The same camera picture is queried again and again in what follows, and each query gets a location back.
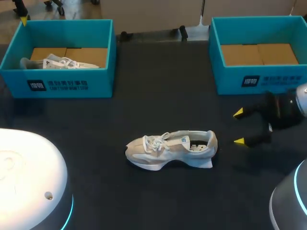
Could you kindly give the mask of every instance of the black table surface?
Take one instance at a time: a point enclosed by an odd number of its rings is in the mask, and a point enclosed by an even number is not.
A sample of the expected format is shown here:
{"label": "black table surface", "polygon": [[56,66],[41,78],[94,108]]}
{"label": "black table surface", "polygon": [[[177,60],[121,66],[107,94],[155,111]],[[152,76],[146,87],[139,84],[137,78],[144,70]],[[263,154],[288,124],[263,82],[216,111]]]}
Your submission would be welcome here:
{"label": "black table surface", "polygon": [[[40,134],[62,153],[74,225],[84,229],[272,230],[269,199],[305,157],[307,124],[273,133],[254,149],[233,140],[261,130],[260,116],[232,115],[261,96],[218,96],[207,42],[123,43],[110,99],[14,100],[2,95],[0,125]],[[126,160],[143,135],[212,130],[212,169],[172,162],[158,172]]]}

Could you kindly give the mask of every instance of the teal box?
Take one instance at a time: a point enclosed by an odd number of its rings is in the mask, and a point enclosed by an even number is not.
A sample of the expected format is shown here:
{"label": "teal box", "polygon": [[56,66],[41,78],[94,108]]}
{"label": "teal box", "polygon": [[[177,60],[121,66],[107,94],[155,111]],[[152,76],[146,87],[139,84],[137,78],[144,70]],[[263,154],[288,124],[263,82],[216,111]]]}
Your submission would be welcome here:
{"label": "teal box", "polygon": [[[221,45],[289,43],[299,65],[226,66]],[[307,82],[307,24],[301,16],[213,18],[209,55],[218,94],[282,93]]]}
{"label": "teal box", "polygon": [[[19,69],[35,47],[108,48],[99,69]],[[112,97],[116,38],[112,20],[28,21],[19,24],[0,66],[14,98]]]}

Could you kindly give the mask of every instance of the logo on box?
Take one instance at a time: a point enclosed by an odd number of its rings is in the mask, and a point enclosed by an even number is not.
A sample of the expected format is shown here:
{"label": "logo on box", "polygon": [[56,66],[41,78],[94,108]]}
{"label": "logo on box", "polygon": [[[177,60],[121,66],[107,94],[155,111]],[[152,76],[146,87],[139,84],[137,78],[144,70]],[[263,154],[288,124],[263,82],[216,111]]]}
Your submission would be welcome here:
{"label": "logo on box", "polygon": [[256,87],[260,76],[245,76],[241,87]]}
{"label": "logo on box", "polygon": [[46,87],[42,80],[28,80],[28,85],[31,91],[46,91]]}

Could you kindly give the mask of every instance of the round device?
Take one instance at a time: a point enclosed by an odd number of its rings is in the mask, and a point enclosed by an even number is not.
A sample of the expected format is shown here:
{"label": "round device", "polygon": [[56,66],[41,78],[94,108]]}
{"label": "round device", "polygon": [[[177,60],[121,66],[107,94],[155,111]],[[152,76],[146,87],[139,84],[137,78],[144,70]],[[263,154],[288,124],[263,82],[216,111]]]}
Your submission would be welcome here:
{"label": "round device", "polygon": [[307,161],[303,161],[274,190],[270,217],[275,230],[307,229]]}
{"label": "round device", "polygon": [[73,210],[65,161],[40,135],[0,129],[0,229],[67,230]]}

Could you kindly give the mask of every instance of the white sneaker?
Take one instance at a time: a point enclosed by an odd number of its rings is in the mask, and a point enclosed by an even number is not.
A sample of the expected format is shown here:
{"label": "white sneaker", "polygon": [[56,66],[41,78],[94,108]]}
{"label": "white sneaker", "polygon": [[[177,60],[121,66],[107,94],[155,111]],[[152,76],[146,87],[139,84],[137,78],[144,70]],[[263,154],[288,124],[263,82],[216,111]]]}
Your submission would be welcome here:
{"label": "white sneaker", "polygon": [[144,136],[127,145],[126,157],[133,164],[157,171],[173,160],[192,167],[212,168],[211,158],[217,151],[212,131],[177,131],[162,136]]}
{"label": "white sneaker", "polygon": [[43,69],[95,69],[99,66],[73,61],[67,57],[58,57],[50,54],[43,60]]}
{"label": "white sneaker", "polygon": [[54,54],[43,60],[31,61],[25,57],[20,60],[20,69],[96,69],[97,65],[73,61],[67,57],[58,57]]}

